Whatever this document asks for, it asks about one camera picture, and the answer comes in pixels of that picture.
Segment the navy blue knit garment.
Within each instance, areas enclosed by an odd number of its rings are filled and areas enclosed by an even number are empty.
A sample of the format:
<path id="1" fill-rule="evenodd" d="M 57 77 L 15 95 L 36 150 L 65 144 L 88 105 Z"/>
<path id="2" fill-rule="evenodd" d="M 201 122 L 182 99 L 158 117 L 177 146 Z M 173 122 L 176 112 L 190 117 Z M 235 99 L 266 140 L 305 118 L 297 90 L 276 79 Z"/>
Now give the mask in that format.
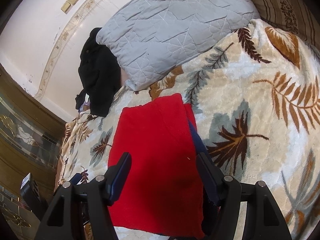
<path id="1" fill-rule="evenodd" d="M 214 226 L 217 222 L 218 207 L 216 205 L 216 202 L 219 200 L 219 196 L 217 194 L 216 183 L 213 182 L 212 176 L 210 176 L 208 173 L 208 168 L 202 162 L 202 153 L 207 159 L 209 158 L 207 148 L 203 144 L 202 139 L 198 135 L 194 125 L 190 121 L 188 122 L 188 124 L 193 144 L 196 150 L 197 171 L 203 183 L 203 220 L 201 223 L 201 228 L 205 234 L 204 239 L 208 239 L 208 237 L 213 233 Z"/>

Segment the red knit sweater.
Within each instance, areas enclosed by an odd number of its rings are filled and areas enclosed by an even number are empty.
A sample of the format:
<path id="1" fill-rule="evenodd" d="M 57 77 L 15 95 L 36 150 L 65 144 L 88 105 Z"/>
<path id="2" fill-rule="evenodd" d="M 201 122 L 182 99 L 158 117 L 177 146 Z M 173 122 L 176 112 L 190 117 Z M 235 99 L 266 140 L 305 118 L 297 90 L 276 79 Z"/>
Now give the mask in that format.
<path id="1" fill-rule="evenodd" d="M 203 183 L 196 154 L 203 145 L 191 105 L 178 93 L 122 110 L 109 153 L 115 165 L 125 152 L 131 168 L 110 207 L 115 226 L 171 237 L 203 239 Z"/>

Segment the black clothing pile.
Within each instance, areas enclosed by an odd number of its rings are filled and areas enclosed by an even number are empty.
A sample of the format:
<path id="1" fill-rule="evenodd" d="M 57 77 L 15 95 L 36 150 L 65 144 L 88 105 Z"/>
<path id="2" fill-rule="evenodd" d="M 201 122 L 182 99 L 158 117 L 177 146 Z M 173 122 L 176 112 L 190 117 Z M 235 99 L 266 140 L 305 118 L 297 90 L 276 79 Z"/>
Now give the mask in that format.
<path id="1" fill-rule="evenodd" d="M 78 73 L 83 89 L 75 98 L 75 109 L 80 110 L 87 95 L 91 114 L 106 117 L 121 88 L 121 69 L 109 48 L 96 42 L 99 31 L 100 28 L 94 28 L 90 32 L 80 53 Z"/>

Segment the black box on floor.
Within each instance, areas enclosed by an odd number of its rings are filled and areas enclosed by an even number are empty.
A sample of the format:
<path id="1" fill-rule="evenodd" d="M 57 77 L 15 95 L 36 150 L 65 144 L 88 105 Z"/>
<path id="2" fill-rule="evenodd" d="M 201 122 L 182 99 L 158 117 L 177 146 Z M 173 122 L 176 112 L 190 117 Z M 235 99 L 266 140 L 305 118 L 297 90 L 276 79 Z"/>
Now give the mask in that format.
<path id="1" fill-rule="evenodd" d="M 48 202 L 41 196 L 39 187 L 31 173 L 23 178 L 20 194 L 35 216 L 42 220 L 48 209 Z"/>

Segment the brown wooden glass cabinet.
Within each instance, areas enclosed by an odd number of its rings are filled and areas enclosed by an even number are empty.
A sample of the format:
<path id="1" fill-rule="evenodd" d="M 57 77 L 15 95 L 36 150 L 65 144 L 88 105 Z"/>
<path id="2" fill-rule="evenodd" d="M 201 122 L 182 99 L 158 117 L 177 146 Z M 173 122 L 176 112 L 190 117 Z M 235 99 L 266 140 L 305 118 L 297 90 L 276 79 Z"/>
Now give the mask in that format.
<path id="1" fill-rule="evenodd" d="M 64 125 L 1 69 L 1 212 L 18 239 L 34 239 L 40 223 L 21 182 L 32 174 L 41 196 L 51 198 Z"/>

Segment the purple patterned small garment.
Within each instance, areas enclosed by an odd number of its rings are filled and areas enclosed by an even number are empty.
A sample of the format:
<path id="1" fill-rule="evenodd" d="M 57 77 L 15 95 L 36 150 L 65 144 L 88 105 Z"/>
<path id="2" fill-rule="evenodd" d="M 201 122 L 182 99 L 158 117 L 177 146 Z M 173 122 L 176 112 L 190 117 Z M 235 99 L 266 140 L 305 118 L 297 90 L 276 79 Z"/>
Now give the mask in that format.
<path id="1" fill-rule="evenodd" d="M 77 95 L 76 97 L 76 109 L 79 113 L 90 109 L 90 99 L 88 94 Z"/>

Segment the leaf pattern fleece blanket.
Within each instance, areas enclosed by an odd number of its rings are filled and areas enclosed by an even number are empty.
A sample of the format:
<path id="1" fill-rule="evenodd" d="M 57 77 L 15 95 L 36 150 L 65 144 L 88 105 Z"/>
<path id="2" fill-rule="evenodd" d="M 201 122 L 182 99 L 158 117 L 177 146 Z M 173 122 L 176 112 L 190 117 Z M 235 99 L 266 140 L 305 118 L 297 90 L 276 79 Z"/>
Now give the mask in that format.
<path id="1" fill-rule="evenodd" d="M 81 111 L 66 125 L 56 183 L 103 173 L 121 111 L 175 93 L 222 171 L 265 181 L 292 238 L 307 239 L 319 222 L 319 50 L 262 20 L 145 90 L 121 88 L 106 117 Z"/>

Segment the grey quilted pillow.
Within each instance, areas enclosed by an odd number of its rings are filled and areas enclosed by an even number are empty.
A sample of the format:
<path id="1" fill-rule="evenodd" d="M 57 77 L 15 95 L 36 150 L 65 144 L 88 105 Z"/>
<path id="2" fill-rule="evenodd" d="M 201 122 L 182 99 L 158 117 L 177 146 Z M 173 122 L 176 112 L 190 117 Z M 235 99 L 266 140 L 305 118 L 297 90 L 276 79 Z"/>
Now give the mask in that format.
<path id="1" fill-rule="evenodd" d="M 132 0 L 96 41 L 117 58 L 126 86 L 139 91 L 258 17 L 251 0 Z"/>

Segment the striped floral bed sheet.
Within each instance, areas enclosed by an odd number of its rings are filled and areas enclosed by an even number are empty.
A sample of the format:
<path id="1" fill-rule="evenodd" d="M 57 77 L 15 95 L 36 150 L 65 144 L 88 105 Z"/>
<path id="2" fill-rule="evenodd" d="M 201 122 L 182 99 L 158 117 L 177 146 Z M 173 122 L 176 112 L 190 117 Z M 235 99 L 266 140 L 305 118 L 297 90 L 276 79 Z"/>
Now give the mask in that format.
<path id="1" fill-rule="evenodd" d="M 319 49 L 319 22 L 303 0 L 252 0 L 261 19 Z"/>

